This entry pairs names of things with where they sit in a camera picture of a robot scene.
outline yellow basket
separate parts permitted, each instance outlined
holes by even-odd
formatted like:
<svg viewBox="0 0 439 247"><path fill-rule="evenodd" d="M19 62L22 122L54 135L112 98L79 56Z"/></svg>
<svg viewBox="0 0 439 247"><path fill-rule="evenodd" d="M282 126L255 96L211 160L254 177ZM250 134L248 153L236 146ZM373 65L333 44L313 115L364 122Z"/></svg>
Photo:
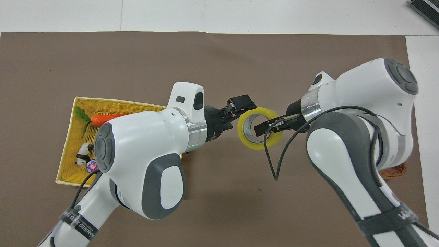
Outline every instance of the yellow basket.
<svg viewBox="0 0 439 247"><path fill-rule="evenodd" d="M94 143L94 136L99 127L90 124L83 137L85 123L75 116L76 106L84 109L86 114L90 117L95 114L130 114L144 111L159 112L166 108L161 105L125 100L76 97L73 102L70 125L68 127L67 138L65 139L64 150L62 152L61 162L55 180L58 184L79 186L89 174L85 166L80 167L75 164L76 155L82 144L86 142ZM93 151L90 152L89 156L90 159L94 158ZM89 187L93 182L94 177L95 175L87 181L84 187Z"/></svg>

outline black cable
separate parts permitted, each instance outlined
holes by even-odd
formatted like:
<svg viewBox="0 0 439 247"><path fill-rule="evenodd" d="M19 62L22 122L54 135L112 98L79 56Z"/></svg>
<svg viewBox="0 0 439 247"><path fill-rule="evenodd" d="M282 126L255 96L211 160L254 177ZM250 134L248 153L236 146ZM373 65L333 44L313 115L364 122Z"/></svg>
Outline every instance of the black cable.
<svg viewBox="0 0 439 247"><path fill-rule="evenodd" d="M381 183L378 172L376 170L376 167L380 163L381 157L382 157L382 149L383 148L382 148L382 140L380 139L381 131L380 131L380 128L378 127L378 125L376 125L370 121L367 121L367 122L370 123L374 127L371 145L369 146L369 160L370 160L369 169L370 169L372 179L374 180L375 184L377 184L378 187L381 187L383 184ZM380 145L380 149L379 149L378 159L377 159L377 162L375 163L374 162L374 154L375 154L375 145L376 145L377 140L381 141L381 145Z"/></svg>
<svg viewBox="0 0 439 247"><path fill-rule="evenodd" d="M96 170L96 171L94 171L94 172L88 174L88 176L84 179L84 181L83 181L83 182L81 183L81 185L79 186L78 191L76 192L75 198L73 198L73 202L72 202L72 204L70 205L70 208L73 209L73 208L76 206L76 201L77 201L77 199L78 199L78 197L79 197L79 194L81 193L82 188L84 187L84 184L87 182L87 180L89 180L90 177L91 177L92 175L95 175L95 174L97 174L98 172L100 172L100 170Z"/></svg>
<svg viewBox="0 0 439 247"><path fill-rule="evenodd" d="M384 152L384 150L383 150L384 149L384 147L383 147L383 136L381 135L381 131L379 131L379 133L378 133L378 142L381 143L381 144L380 144L380 154L378 156L377 163L375 164L376 167L380 163L381 158L383 157L383 152Z"/></svg>
<svg viewBox="0 0 439 247"><path fill-rule="evenodd" d="M439 241L439 235L437 235L436 233L432 232L430 229L425 227L420 222L414 222L413 225L417 226L419 229L421 229L421 231L425 232L426 234L432 236L433 238L435 238L436 240Z"/></svg>
<svg viewBox="0 0 439 247"><path fill-rule="evenodd" d="M50 238L50 247L56 247L55 246L55 238L54 237Z"/></svg>
<svg viewBox="0 0 439 247"><path fill-rule="evenodd" d="M276 180L276 181L279 180L279 172L280 172L280 170L281 170L282 160L284 159L285 152L287 151L287 148L288 148L288 146L291 144L291 142L293 141L293 139L294 139L294 138L295 138L300 132L302 132L306 127L308 127L308 125L309 125L310 123L314 122L314 121L315 121L317 118L319 118L321 115L323 115L323 114L325 114L325 113L333 112L333 111L342 110L342 109L356 109L356 110L360 110L360 111L363 111L363 112L365 112L365 113L368 113L368 114L370 114L370 115L372 115L372 116L374 116L374 117L378 117L375 113L371 112L370 110L368 110L368 109L366 109L366 108L363 108L363 107L360 107L360 106L355 106L355 105L347 105L347 106L335 107L335 108L332 108L332 109L330 109L330 110L327 110L327 111L324 111L324 112L320 113L319 115L313 117L311 120L309 120L309 121L306 122L304 125L302 125L302 126L301 126L298 130L296 130L296 132L290 137L290 139L288 140L287 144L285 144L284 150L282 151L281 156L280 156L280 158L279 158L279 162L278 162L278 164L277 164L277 172L274 172L273 164L271 163L270 155L269 155L269 153L268 153L268 148L267 148L267 135L268 135L268 132L271 130L271 128L272 128L275 124L277 124L278 122L281 122L283 119L278 119L278 120L276 120L273 124L271 124L271 125L267 128L267 130L265 131L265 134L264 134L264 148L265 148L265 153L266 153L266 155L267 155L268 164L270 165L271 172L273 173L274 180Z"/></svg>

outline brown paper mat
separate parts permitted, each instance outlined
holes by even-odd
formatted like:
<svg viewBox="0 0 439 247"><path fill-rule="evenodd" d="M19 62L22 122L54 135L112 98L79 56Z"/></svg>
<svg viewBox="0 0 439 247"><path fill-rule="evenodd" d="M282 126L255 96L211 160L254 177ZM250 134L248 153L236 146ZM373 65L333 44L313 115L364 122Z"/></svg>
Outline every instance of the brown paper mat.
<svg viewBox="0 0 439 247"><path fill-rule="evenodd" d="M172 84L190 81L204 87L206 105L249 94L284 114L320 71L336 78L379 57L408 65L403 36L2 33L0 48L4 246L37 245L71 203L76 188L54 180L75 96L166 105ZM389 185L426 224L413 130L408 172ZM119 207L90 246L369 246L310 165L304 139L275 182L265 153L241 144L236 127L226 131L184 158L187 194L175 213L150 221Z"/></svg>

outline logo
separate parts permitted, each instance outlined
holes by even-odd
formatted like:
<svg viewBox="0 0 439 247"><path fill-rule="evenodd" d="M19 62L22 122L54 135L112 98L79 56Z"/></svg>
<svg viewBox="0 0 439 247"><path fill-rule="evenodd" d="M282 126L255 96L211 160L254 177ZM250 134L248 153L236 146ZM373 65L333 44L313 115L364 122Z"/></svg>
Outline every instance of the logo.
<svg viewBox="0 0 439 247"><path fill-rule="evenodd" d="M413 211L412 210L401 210L401 212L398 214L398 216L401 218L401 219L403 219L403 220L405 220L405 219L407 219L407 218L409 218L409 217L412 217L412 216L414 216L414 213L413 213Z"/></svg>

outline clear packing tape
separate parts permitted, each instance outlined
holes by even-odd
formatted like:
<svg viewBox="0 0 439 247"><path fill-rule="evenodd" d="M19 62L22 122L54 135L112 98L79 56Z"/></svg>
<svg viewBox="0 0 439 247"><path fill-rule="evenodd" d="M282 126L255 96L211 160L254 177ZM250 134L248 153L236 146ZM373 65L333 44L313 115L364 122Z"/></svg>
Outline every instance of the clear packing tape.
<svg viewBox="0 0 439 247"><path fill-rule="evenodd" d="M238 136L241 142L247 147L255 150L264 149L264 142L256 139L252 133L252 123L259 116L264 116L268 120L279 117L279 115L273 110L257 107L256 109L243 113L240 116L237 125ZM281 137L282 132L270 133L267 137L267 147L276 145L281 140Z"/></svg>

